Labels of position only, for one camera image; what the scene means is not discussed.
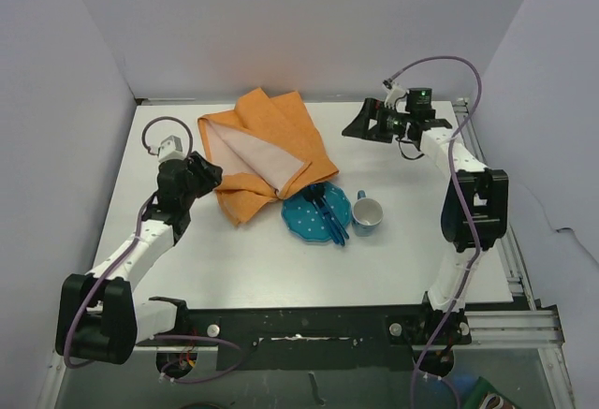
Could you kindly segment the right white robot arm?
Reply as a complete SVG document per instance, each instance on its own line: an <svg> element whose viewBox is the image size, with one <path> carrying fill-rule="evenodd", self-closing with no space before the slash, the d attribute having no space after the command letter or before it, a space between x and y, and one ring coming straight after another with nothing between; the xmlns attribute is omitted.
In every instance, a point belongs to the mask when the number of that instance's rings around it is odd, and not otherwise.
<svg viewBox="0 0 599 409"><path fill-rule="evenodd" d="M460 141L459 127L436 114L432 89L411 88L403 98L403 111L387 99L365 99L342 135L384 143L406 140L448 179L440 220L448 254L427 292L433 310L416 320L419 336L436 343L450 331L445 313L465 307L480 259L506 233L509 179L504 170L476 159Z"/></svg>

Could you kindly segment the blue polka dot plate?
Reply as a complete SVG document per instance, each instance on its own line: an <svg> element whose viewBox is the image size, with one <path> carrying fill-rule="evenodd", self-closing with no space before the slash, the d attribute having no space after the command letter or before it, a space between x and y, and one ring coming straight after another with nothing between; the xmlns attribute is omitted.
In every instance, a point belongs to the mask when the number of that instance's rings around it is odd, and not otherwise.
<svg viewBox="0 0 599 409"><path fill-rule="evenodd" d="M335 184L330 182L323 184L326 188L325 196L328 203L333 208L338 221L347 231L351 222L349 199L345 192ZM333 242L314 206L303 198L302 190L283 202L281 216L286 227L291 233L307 242Z"/></svg>

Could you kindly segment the orange cloth placemat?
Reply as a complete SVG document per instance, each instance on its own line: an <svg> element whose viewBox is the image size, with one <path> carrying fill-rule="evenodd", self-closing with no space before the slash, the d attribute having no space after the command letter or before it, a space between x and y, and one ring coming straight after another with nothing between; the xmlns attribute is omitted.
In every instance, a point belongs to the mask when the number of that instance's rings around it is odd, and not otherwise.
<svg viewBox="0 0 599 409"><path fill-rule="evenodd" d="M223 170L216 197L233 226L339 173L296 91L269 96L256 88L233 109L200 116L197 127L206 158Z"/></svg>

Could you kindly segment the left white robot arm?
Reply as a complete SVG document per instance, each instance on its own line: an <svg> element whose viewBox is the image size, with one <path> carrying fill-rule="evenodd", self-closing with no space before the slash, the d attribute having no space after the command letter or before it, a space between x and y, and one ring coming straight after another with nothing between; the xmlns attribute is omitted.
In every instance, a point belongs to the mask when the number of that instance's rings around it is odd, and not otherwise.
<svg viewBox="0 0 599 409"><path fill-rule="evenodd" d="M106 260L62 284L55 350L71 369L99 361L125 363L134 347L160 335L187 339L191 322L181 299L134 301L134 291L156 261L177 245L190 210L222 182L223 171L201 154L163 161L157 188L141 205L131 236Z"/></svg>

